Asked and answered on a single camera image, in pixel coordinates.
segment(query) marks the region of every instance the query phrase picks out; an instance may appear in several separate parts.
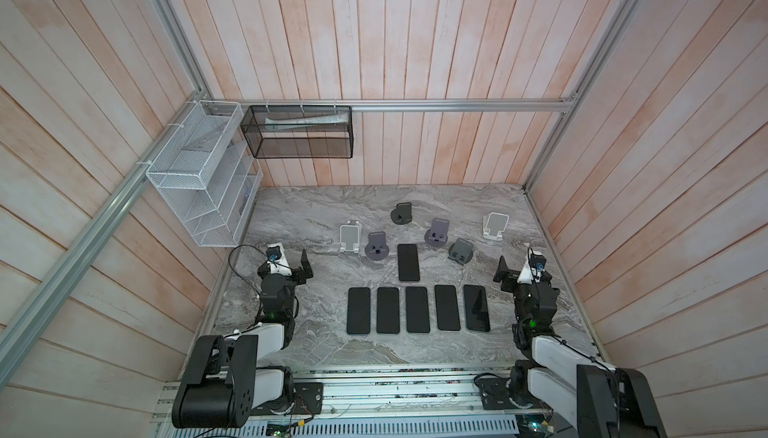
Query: aluminum rail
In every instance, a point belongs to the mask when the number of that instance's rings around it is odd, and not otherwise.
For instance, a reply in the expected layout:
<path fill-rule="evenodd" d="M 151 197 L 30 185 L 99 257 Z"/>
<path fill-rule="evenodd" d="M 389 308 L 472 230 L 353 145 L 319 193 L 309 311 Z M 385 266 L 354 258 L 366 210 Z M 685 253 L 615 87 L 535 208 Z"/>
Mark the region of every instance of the aluminum rail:
<path fill-rule="evenodd" d="M 573 103 L 554 99 L 260 99 L 242 106 L 349 106 L 353 112 L 568 112 Z"/>
<path fill-rule="evenodd" d="M 173 123 L 180 122 L 194 106 L 193 102 L 203 97 L 200 91 L 190 97 L 174 117 Z M 32 296 L 24 303 L 8 327 L 0 334 L 0 390 L 10 381 L 16 369 L 29 354 L 37 339 L 51 323 L 58 310 L 66 302 L 72 290 L 90 268 L 112 233 L 128 214 L 130 208 L 141 196 L 148 183 L 147 168 L 160 152 L 175 126 L 166 129 L 141 157 L 107 203 L 96 213 L 91 222 L 78 235 L 62 257 L 34 289 Z"/>
<path fill-rule="evenodd" d="M 565 115 L 554 125 L 552 133 L 550 133 L 549 138 L 547 138 L 547 141 L 542 148 L 542 152 L 536 157 L 536 161 L 531 168 L 531 173 L 523 184 L 523 189 L 525 189 L 526 192 L 533 189 L 533 186 L 536 185 L 536 181 L 539 176 L 541 176 L 544 166 L 547 164 L 547 161 L 554 153 L 554 149 L 565 135 L 565 131 L 573 121 L 573 117 L 576 116 L 582 101 L 589 94 L 592 86 L 603 71 L 603 68 L 605 68 L 606 63 L 613 55 L 621 37 L 624 36 L 624 32 L 627 31 L 629 23 L 632 21 L 632 18 L 638 10 L 640 1 L 642 0 L 621 0 L 619 9 L 614 15 L 614 18 L 610 21 L 610 25 L 605 31 L 602 40 L 600 40 L 598 49 L 589 61 L 586 71 L 576 85 L 576 93 L 573 95 L 573 106 L 567 110 Z"/>

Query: wood panel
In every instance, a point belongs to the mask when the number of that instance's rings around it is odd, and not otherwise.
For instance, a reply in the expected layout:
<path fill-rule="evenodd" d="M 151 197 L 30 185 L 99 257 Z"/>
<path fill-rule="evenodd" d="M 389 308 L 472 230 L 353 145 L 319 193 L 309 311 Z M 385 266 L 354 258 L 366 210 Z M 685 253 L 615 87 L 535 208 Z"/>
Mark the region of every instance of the wood panel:
<path fill-rule="evenodd" d="M 1 329 L 193 85 L 150 0 L 0 0 L 0 15 Z M 148 190 L 0 394 L 3 435 L 143 433 L 221 260 Z"/>
<path fill-rule="evenodd" d="M 171 0 L 231 99 L 567 96 L 619 1 Z M 364 113 L 351 160 L 264 162 L 277 186 L 524 183 L 556 118 Z"/>
<path fill-rule="evenodd" d="M 644 0 L 532 189 L 612 362 L 646 375 L 669 436 L 768 430 L 766 10 Z M 710 413 L 725 402 L 734 420 Z"/>

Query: mesh basket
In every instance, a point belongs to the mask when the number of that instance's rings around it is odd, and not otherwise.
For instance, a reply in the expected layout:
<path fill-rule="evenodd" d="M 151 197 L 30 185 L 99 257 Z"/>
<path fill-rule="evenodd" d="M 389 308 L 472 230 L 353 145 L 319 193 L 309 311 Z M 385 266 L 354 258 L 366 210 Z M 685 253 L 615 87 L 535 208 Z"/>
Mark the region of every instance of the mesh basket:
<path fill-rule="evenodd" d="M 243 119 L 234 102 L 198 102 L 152 161 L 147 176 L 156 188 L 202 190 Z"/>
<path fill-rule="evenodd" d="M 331 117 L 344 122 L 328 122 Z M 315 122 L 293 121 L 299 118 Z M 349 106 L 251 106 L 241 128 L 255 158 L 352 157 Z"/>

